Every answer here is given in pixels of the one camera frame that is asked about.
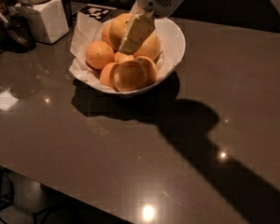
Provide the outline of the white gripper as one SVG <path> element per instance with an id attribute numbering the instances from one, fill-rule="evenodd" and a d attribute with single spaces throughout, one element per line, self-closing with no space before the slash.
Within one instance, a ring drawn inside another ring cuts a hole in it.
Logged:
<path id="1" fill-rule="evenodd" d="M 133 14 L 121 39 L 119 51 L 133 54 L 155 30 L 155 19 L 171 16 L 184 0 L 136 0 L 130 10 Z"/>

